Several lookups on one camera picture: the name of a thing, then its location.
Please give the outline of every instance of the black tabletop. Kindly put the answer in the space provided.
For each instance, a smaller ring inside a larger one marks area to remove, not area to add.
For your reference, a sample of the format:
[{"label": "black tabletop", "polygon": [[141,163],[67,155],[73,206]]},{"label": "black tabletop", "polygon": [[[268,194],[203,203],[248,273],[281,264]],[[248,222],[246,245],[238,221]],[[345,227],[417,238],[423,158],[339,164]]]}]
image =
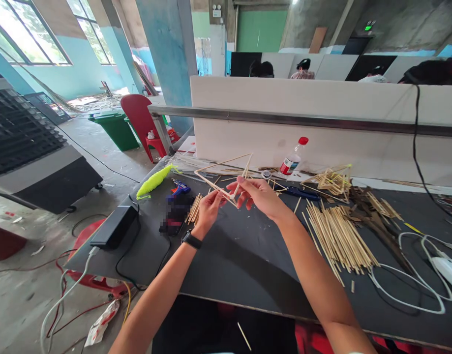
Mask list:
[{"label": "black tabletop", "polygon": [[[165,166],[159,162],[145,178]],[[121,273],[133,278],[138,284],[148,285],[155,277],[159,265],[168,252],[171,255],[180,244],[180,236],[167,238],[158,228],[165,218],[166,196],[175,186],[171,178],[186,183],[191,195],[207,194],[206,183],[170,174],[151,192],[151,198],[139,201],[141,207],[141,230],[134,247],[121,261]],[[230,181],[219,182],[224,187]],[[297,185],[296,182],[283,182]],[[131,194],[135,197],[137,189]],[[452,224],[425,193],[374,190],[379,198],[386,199],[403,219],[424,233],[452,243]],[[280,198],[294,209],[298,199],[282,194]],[[126,198],[122,205],[131,205]],[[296,212],[301,221],[306,203],[302,201]],[[411,231],[399,222],[403,231]],[[192,225],[184,225],[180,235]],[[126,238],[115,251],[99,251],[90,263],[90,274],[120,279],[115,264],[124,253],[137,231],[133,223]],[[389,250],[369,229],[359,229],[362,238],[381,263],[401,269]],[[420,238],[410,236],[403,239],[403,249],[418,273],[439,294],[445,289],[430,267],[422,251]],[[452,250],[437,244],[450,257]],[[69,260],[66,268],[83,271],[90,251],[86,243]],[[407,303],[438,310],[437,300],[426,290],[403,275],[378,268],[378,282],[392,296]],[[397,340],[452,349],[452,301],[445,301],[446,313],[435,315],[398,304],[377,290],[367,275],[341,273],[346,293],[362,328],[380,336]],[[355,281],[355,293],[351,293],[351,282]],[[181,293],[215,301],[276,313],[305,321],[315,321],[309,302],[304,295],[277,226],[256,207],[250,212],[237,210],[231,204],[220,209],[217,222],[205,238],[203,247],[196,254],[181,287]]]}]

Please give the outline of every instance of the plastic bottle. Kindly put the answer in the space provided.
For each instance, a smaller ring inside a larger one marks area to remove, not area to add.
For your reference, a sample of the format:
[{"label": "plastic bottle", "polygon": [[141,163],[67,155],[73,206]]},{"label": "plastic bottle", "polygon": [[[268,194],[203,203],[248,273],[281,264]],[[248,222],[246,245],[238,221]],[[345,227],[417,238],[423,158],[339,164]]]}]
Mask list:
[{"label": "plastic bottle", "polygon": [[285,161],[283,161],[283,164],[280,167],[280,172],[278,173],[280,177],[287,178],[293,173],[295,168],[301,162],[304,146],[308,143],[308,141],[309,139],[307,137],[301,137],[293,152],[285,157]]}]

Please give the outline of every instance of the hand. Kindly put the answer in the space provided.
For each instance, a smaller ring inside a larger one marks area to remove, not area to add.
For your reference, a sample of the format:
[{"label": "hand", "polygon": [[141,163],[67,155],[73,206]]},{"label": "hand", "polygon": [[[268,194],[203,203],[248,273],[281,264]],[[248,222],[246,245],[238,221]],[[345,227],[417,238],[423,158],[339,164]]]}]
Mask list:
[{"label": "hand", "polygon": [[196,238],[204,238],[217,218],[217,211],[226,204],[224,194],[217,190],[210,192],[201,201],[199,216],[192,235]]},{"label": "hand", "polygon": [[232,182],[226,188],[235,191],[239,184],[237,208],[239,209],[245,202],[247,210],[255,204],[269,219],[274,222],[293,214],[290,209],[275,194],[273,189],[264,179],[244,179],[237,177],[237,182]]}]

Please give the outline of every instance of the bottle label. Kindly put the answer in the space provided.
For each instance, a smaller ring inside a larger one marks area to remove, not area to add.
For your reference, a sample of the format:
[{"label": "bottle label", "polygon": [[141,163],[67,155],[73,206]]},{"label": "bottle label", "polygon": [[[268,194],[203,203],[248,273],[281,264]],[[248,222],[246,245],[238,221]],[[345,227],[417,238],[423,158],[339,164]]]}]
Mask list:
[{"label": "bottle label", "polygon": [[280,167],[280,172],[282,172],[285,176],[289,176],[293,173],[293,170],[298,166],[299,162],[291,162],[287,158],[283,161],[283,164]]}]

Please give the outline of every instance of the black power adapter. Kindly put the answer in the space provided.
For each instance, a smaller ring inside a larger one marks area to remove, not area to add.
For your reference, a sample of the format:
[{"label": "black power adapter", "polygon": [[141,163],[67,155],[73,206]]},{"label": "black power adapter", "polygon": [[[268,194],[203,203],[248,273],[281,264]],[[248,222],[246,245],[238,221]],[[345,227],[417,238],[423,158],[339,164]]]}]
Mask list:
[{"label": "black power adapter", "polygon": [[137,210],[134,207],[118,206],[95,231],[90,240],[90,246],[103,250],[118,248],[136,217]]}]

